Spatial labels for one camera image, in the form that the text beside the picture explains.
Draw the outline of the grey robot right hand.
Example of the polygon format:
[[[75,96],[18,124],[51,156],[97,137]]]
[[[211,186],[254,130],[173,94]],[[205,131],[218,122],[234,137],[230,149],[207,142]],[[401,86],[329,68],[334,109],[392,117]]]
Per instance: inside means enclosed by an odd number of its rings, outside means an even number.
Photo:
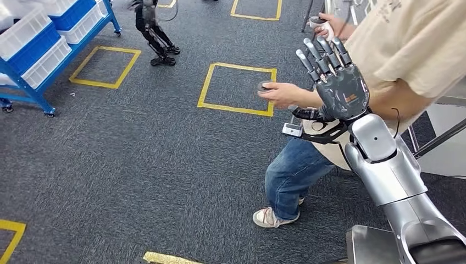
[[[313,89],[321,98],[323,105],[315,108],[289,106],[288,110],[301,119],[331,122],[353,120],[366,114],[370,94],[367,85],[353,63],[342,41],[335,37],[330,43],[319,36],[320,53],[309,38],[303,40],[312,59],[298,49],[299,58],[313,80]]]

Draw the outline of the person's hand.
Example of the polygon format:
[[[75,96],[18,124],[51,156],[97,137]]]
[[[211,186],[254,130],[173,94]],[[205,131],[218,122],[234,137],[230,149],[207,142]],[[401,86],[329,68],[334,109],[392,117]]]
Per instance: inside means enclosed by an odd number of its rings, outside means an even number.
[[[288,107],[299,105],[306,90],[291,84],[280,82],[263,82],[257,94],[276,106]]]
[[[317,26],[314,32],[317,36],[321,36],[330,41],[334,37],[339,37],[343,31],[345,22],[331,14],[319,13],[318,18],[324,20],[322,25]]]

